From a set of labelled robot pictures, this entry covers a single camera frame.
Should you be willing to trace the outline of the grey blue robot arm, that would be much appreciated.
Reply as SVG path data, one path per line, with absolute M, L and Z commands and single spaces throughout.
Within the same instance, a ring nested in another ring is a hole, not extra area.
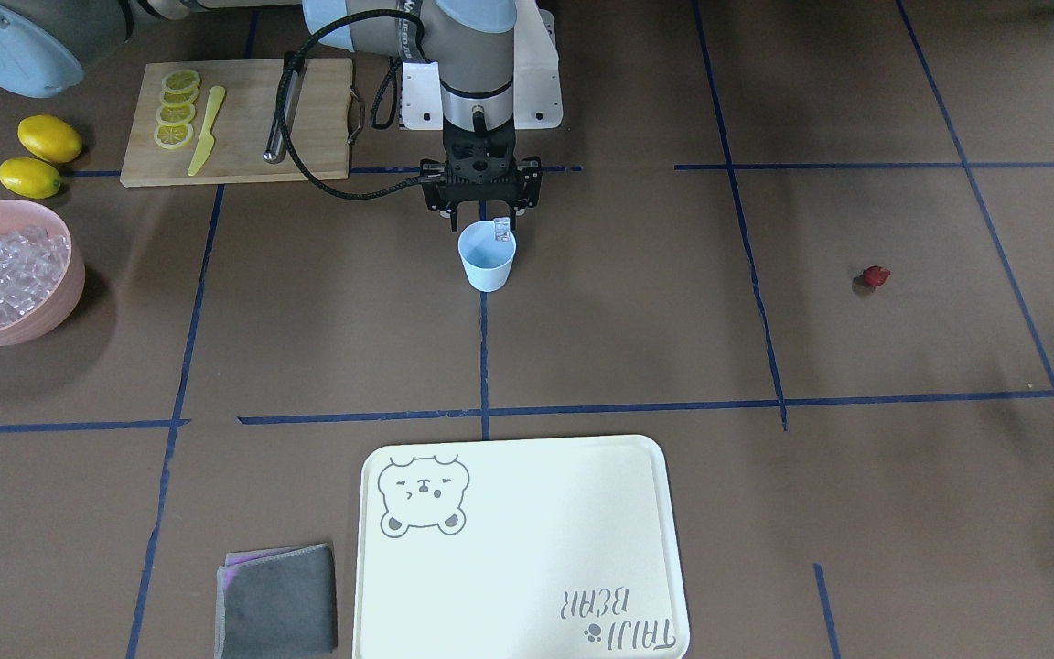
M 286 59 L 274 102 L 311 49 L 328 45 L 435 63 L 445 159 L 373 192 L 380 199 L 417 185 L 428 209 L 457 220 L 461 203 L 505 203 L 509 228 L 538 203 L 543 163 L 514 154 L 514 1 L 306 1 L 314 24 Z M 221 1 L 0 1 L 0 88 L 47 99 L 79 84 L 89 67 L 147 24 L 223 8 Z

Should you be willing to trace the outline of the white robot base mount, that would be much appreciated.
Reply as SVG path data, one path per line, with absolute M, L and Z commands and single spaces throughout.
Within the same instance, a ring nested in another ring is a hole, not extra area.
M 535 1 L 518 1 L 514 50 L 515 129 L 555 129 L 564 118 L 564 101 L 555 45 L 554 17 Z M 438 64 L 403 64 L 399 128 L 438 131 L 443 124 Z

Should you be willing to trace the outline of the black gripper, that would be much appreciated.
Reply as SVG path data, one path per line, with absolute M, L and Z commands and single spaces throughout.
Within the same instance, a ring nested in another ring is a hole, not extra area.
M 515 158 L 515 125 L 474 133 L 444 124 L 442 138 L 445 161 L 421 162 L 421 189 L 427 208 L 447 217 L 450 230 L 458 232 L 461 203 L 500 201 L 511 213 L 503 217 L 503 230 L 514 233 L 515 214 L 535 208 L 543 186 L 541 159 Z

